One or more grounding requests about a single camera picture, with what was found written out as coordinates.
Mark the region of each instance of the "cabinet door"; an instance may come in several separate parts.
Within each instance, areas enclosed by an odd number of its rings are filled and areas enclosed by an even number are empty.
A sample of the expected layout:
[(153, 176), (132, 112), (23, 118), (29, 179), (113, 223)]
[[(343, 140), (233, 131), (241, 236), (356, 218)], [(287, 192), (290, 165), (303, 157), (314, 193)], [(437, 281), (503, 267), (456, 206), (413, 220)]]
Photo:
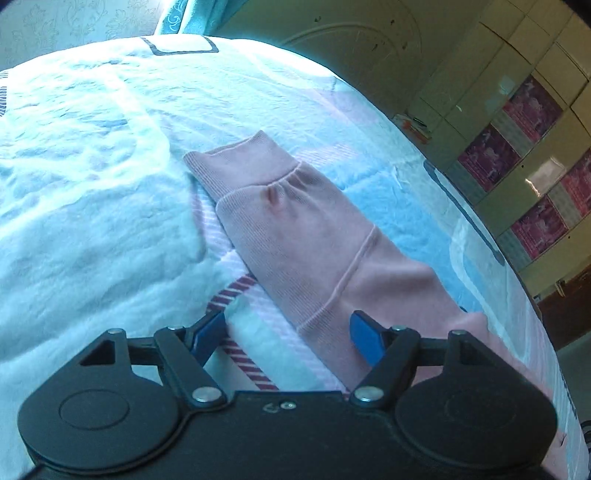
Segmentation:
[(330, 68), (392, 118), (488, 0), (249, 0), (216, 35), (287, 48)]

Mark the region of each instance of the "white bedsheet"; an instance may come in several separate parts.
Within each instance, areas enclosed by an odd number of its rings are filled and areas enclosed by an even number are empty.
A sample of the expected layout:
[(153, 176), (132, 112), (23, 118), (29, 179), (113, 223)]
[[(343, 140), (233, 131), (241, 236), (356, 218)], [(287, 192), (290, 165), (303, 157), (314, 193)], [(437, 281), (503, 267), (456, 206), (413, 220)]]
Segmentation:
[[(236, 346), (207, 365), (227, 390), (342, 388), (249, 279), (182, 162), (259, 129), (433, 266), (462, 307), (487, 314), (552, 389), (569, 477), (587, 478), (556, 355), (516, 275), (455, 189), (439, 177), (456, 203), (403, 134), (334, 74), (252, 41), (162, 35), (40, 57), (0, 75), (1, 86), (0, 479), (30, 467), (22, 401), (110, 327), (147, 336), (229, 304)], [(253, 365), (260, 374), (245, 373)]]

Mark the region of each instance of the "red and white stripe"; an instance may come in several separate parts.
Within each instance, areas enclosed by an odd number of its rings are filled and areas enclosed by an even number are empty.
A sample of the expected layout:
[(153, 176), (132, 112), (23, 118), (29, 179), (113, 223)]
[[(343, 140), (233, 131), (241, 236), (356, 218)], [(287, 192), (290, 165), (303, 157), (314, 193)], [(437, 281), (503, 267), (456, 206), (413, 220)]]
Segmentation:
[[(207, 304), (207, 310), (225, 310), (230, 302), (256, 285), (256, 278), (252, 274), (246, 274), (230, 283), (226, 288), (214, 295)], [(258, 365), (240, 348), (229, 336), (225, 337), (220, 346), (236, 366), (250, 378), (259, 390), (279, 390), (271, 379), (265, 375)]]
[(252, 274), (241, 276), (230, 283), (226, 288), (219, 291), (207, 304), (208, 310), (224, 310), (232, 300), (256, 285), (256, 279)]
[(279, 388), (265, 375), (255, 362), (240, 348), (230, 337), (224, 338), (221, 343), (222, 350), (229, 356), (236, 366), (242, 370), (259, 390), (277, 391)]

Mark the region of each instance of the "metal screw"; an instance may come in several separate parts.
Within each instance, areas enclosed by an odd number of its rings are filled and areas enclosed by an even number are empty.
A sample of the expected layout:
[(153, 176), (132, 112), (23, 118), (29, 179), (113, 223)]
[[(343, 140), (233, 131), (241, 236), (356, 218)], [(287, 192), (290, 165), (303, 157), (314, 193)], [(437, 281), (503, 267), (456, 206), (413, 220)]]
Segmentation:
[(296, 402), (294, 401), (285, 401), (279, 406), (283, 408), (283, 410), (293, 410), (297, 407)]
[(359, 387), (353, 394), (357, 400), (373, 402), (382, 398), (384, 396), (384, 391), (381, 388), (368, 385), (367, 387)]
[(199, 403), (211, 403), (222, 398), (222, 391), (215, 387), (199, 387), (191, 395)]
[(279, 411), (279, 407), (277, 407), (277, 405), (275, 405), (274, 403), (268, 403), (264, 405), (262, 409), (267, 413), (277, 413)]

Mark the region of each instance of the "bed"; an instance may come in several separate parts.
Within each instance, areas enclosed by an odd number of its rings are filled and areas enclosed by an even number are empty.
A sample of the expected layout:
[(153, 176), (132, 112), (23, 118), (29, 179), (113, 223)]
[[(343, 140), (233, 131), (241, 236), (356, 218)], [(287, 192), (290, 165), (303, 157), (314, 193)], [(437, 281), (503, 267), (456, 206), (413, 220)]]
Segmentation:
[[(359, 92), (250, 40), (89, 44), (0, 73), (0, 478), (30, 466), (20, 404), (110, 327), (128, 336), (224, 308), (207, 370), (226, 390), (343, 389), (233, 249), (182, 162), (263, 129), (321, 170), (552, 392), (569, 478), (588, 454), (556, 355), (461, 195)], [(157, 380), (152, 369), (137, 373)]]

